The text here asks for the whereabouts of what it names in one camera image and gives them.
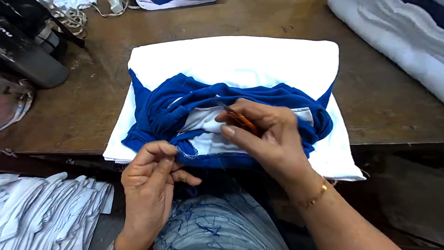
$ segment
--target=table surface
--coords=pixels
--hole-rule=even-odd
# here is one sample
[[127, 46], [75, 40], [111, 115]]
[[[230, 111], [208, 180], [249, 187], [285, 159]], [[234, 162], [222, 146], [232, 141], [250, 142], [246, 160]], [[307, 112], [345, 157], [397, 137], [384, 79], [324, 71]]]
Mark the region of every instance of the table surface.
[[218, 0], [153, 12], [128, 9], [116, 18], [92, 8], [85, 13], [87, 50], [69, 46], [62, 62], [68, 80], [38, 92], [24, 118], [0, 132], [0, 149], [101, 154], [128, 91], [133, 48], [226, 35], [336, 42], [333, 94], [351, 144], [444, 142], [444, 104], [337, 19], [325, 0]]

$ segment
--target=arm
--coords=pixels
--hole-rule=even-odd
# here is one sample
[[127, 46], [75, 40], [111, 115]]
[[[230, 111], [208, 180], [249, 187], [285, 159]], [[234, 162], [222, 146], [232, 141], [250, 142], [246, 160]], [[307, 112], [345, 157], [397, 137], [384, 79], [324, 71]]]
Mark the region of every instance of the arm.
[[[297, 119], [288, 108], [272, 107], [246, 99], [230, 106], [263, 129], [258, 138], [231, 125], [223, 125], [224, 136], [237, 144], [278, 181], [293, 206], [304, 218], [320, 250], [399, 250], [378, 229], [366, 221], [329, 184], [322, 193], [324, 179], [308, 162], [301, 146]], [[216, 121], [229, 122], [224, 111]], [[311, 206], [300, 203], [316, 199]]]

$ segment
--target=left hand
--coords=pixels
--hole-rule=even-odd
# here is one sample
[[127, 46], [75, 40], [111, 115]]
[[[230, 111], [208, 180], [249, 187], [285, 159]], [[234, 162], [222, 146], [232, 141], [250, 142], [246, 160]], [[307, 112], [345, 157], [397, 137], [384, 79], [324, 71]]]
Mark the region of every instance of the left hand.
[[126, 218], [116, 250], [147, 250], [165, 225], [175, 181], [199, 185], [202, 180], [174, 162], [177, 148], [166, 141], [145, 144], [122, 173]]

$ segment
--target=blue fabric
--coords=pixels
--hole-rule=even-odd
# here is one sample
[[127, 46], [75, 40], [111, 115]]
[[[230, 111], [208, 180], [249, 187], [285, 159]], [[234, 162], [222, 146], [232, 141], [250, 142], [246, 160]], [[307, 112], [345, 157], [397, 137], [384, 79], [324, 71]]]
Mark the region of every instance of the blue fabric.
[[436, 24], [444, 28], [444, 6], [434, 0], [402, 0], [405, 3], [414, 4], [429, 13]]
[[151, 0], [153, 3], [157, 5], [162, 5], [171, 2], [172, 0]]
[[308, 122], [298, 119], [302, 147], [307, 157], [314, 150], [313, 144], [325, 138], [333, 128], [330, 115], [325, 110], [333, 84], [321, 98], [315, 101], [301, 90], [283, 83], [272, 88], [240, 89], [229, 87], [224, 83], [206, 85], [181, 73], [150, 91], [143, 87], [131, 69], [129, 73], [135, 94], [136, 123], [128, 131], [122, 143], [138, 151], [143, 144], [150, 141], [169, 141], [179, 148], [176, 160], [188, 166], [261, 169], [257, 162], [245, 153], [197, 155], [198, 152], [188, 139], [205, 133], [203, 129], [177, 135], [177, 131], [185, 125], [188, 114], [194, 108], [218, 106], [216, 100], [231, 105], [236, 99], [243, 97], [259, 103], [285, 106], [291, 109], [309, 107], [313, 116], [313, 127]]

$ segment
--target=white rope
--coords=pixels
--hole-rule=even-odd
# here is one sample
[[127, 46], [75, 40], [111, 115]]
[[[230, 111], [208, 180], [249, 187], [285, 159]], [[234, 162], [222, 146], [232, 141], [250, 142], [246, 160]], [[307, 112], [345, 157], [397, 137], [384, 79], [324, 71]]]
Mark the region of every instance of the white rope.
[[103, 17], [112, 17], [112, 16], [120, 16], [122, 15], [128, 8], [128, 4], [130, 3], [130, 0], [127, 0], [127, 2], [125, 3], [125, 7], [123, 8], [123, 10], [119, 13], [111, 13], [111, 14], [102, 14], [102, 12], [100, 11], [100, 9], [95, 5], [95, 4], [80, 4], [77, 9], [80, 8], [80, 6], [86, 6], [86, 7], [94, 7], [97, 12], [99, 12], [99, 14]]
[[97, 12], [99, 12], [99, 14], [103, 17], [115, 17], [115, 16], [120, 16], [122, 15], [126, 9], [128, 8], [129, 5], [129, 0], [126, 1], [125, 3], [125, 7], [123, 8], [123, 10], [119, 13], [111, 13], [111, 14], [103, 14], [100, 9], [95, 5], [95, 4], [80, 4], [79, 6], [77, 6], [76, 9], [74, 8], [70, 8], [67, 11], [63, 11], [62, 9], [60, 9], [59, 7], [57, 7], [55, 4], [52, 4], [52, 7], [54, 8], [55, 11], [55, 15], [54, 17], [62, 19], [60, 22], [62, 24], [64, 24], [65, 26], [72, 28], [72, 29], [79, 29], [76, 32], [73, 32], [72, 34], [77, 36], [78, 38], [85, 38], [87, 36], [87, 31], [86, 31], [86, 22], [87, 22], [87, 16], [86, 14], [80, 10], [80, 7], [94, 7]]

